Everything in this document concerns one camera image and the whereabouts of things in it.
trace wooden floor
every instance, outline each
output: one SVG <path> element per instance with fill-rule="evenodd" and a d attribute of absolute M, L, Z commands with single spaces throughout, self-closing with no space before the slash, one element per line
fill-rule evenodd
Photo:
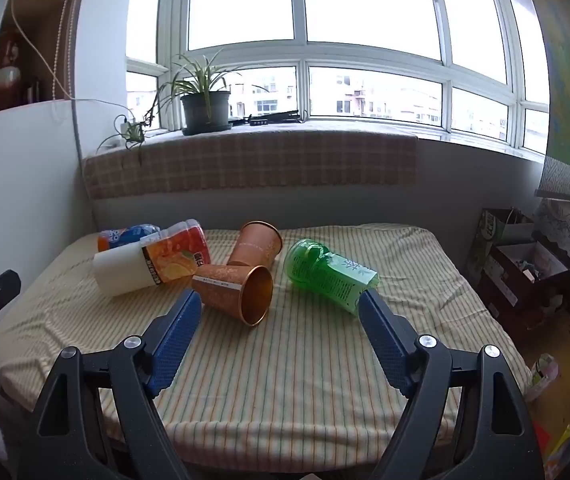
<path fill-rule="evenodd" d="M 532 331 L 526 342 L 518 346 L 527 366 L 546 352 L 559 365 L 558 378 L 534 401 L 529 403 L 529 413 L 550 435 L 543 451 L 546 457 L 570 424 L 570 316 L 559 312 L 543 326 Z"/>

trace window pane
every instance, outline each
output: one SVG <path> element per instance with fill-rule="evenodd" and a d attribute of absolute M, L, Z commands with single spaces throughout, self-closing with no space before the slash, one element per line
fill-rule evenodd
<path fill-rule="evenodd" d="M 291 0 L 190 0 L 190 50 L 293 37 Z"/>
<path fill-rule="evenodd" d="M 126 54 L 156 62 L 158 0 L 129 0 Z"/>
<path fill-rule="evenodd" d="M 154 103 L 156 89 L 158 88 L 158 80 L 150 75 L 127 72 L 126 85 L 127 108 L 134 113 L 134 117 L 136 117 L 137 121 L 142 121 L 144 115 Z M 154 112 L 154 115 L 155 117 L 152 121 L 152 126 L 144 128 L 145 130 L 155 130 L 156 128 L 160 128 L 158 110 Z"/>
<path fill-rule="evenodd" d="M 343 68 L 311 67 L 309 75 L 311 115 L 349 114 L 440 126 L 442 86 L 439 83 Z M 345 76 L 350 78 L 350 85 L 337 85 L 338 78 Z M 337 112 L 339 103 L 342 113 Z"/>
<path fill-rule="evenodd" d="M 549 114 L 534 110 L 525 110 L 525 142 L 524 146 L 538 153 L 547 151 L 547 135 L 549 134 Z"/>
<path fill-rule="evenodd" d="M 549 104 L 549 74 L 543 33 L 531 0 L 511 0 L 525 65 L 525 99 Z"/>
<path fill-rule="evenodd" d="M 380 46 L 440 60 L 432 0 L 305 0 L 309 41 Z"/>
<path fill-rule="evenodd" d="M 445 0 L 456 65 L 506 83 L 505 53 L 494 0 Z"/>
<path fill-rule="evenodd" d="M 453 89 L 451 127 L 494 139 L 507 140 L 506 105 Z"/>
<path fill-rule="evenodd" d="M 232 93 L 229 96 L 230 117 L 298 110 L 296 69 L 293 66 L 238 70 L 226 75 L 225 82 Z M 223 89 L 222 81 L 215 89 Z"/>

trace plaid cloth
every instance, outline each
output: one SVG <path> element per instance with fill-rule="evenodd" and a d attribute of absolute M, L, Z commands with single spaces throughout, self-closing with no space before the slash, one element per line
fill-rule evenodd
<path fill-rule="evenodd" d="M 458 273 L 433 234 L 391 224 L 281 231 L 270 310 L 256 327 L 209 307 L 172 385 L 154 400 L 188 462 L 238 470 L 333 470 L 380 459 L 406 399 L 390 387 L 357 317 L 299 290 L 284 259 L 309 237 L 379 273 L 378 292 L 416 332 L 450 348 L 500 347 L 521 390 L 529 370 L 509 336 Z M 227 261 L 238 231 L 206 231 L 212 261 Z M 0 320 L 4 391 L 33 409 L 66 346 L 111 349 L 143 333 L 189 286 L 183 278 L 106 298 L 92 276 L 96 235 L 70 245 Z M 120 437 L 111 390 L 101 391 L 108 433 Z M 447 396 L 439 441 L 451 439 L 460 388 Z"/>
<path fill-rule="evenodd" d="M 417 137 L 306 124 L 153 137 L 84 160 L 93 200 L 194 189 L 414 184 Z"/>

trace wall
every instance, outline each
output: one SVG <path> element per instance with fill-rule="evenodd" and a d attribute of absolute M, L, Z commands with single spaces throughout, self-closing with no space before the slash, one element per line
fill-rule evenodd
<path fill-rule="evenodd" d="M 81 0 L 76 28 L 74 92 L 77 99 L 100 99 L 126 105 L 125 43 L 129 0 Z M 114 118 L 127 114 L 116 105 L 75 103 L 83 156 L 115 134 Z"/>
<path fill-rule="evenodd" d="M 0 0 L 0 21 L 6 1 Z M 92 230 L 71 104 L 0 112 L 0 273 L 18 272 L 24 290 L 65 246 Z"/>
<path fill-rule="evenodd" d="M 483 207 L 532 214 L 542 165 L 480 148 L 421 139 L 415 186 L 326 186 L 203 190 L 94 201 L 100 229 L 186 218 L 238 229 L 262 219 L 282 229 L 398 222 L 432 231 L 462 269 Z"/>

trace blue gripper pad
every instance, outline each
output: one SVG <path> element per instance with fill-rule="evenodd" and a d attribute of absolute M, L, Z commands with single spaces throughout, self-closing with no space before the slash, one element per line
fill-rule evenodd
<path fill-rule="evenodd" d="M 415 387 L 408 361 L 418 334 L 406 318 L 391 313 L 375 290 L 360 295 L 358 317 L 387 381 L 408 398 Z"/>
<path fill-rule="evenodd" d="M 152 398 L 169 387 L 200 323 L 200 296 L 185 290 L 172 309 L 157 317 L 143 334 L 151 356 L 151 374 L 146 389 Z"/>

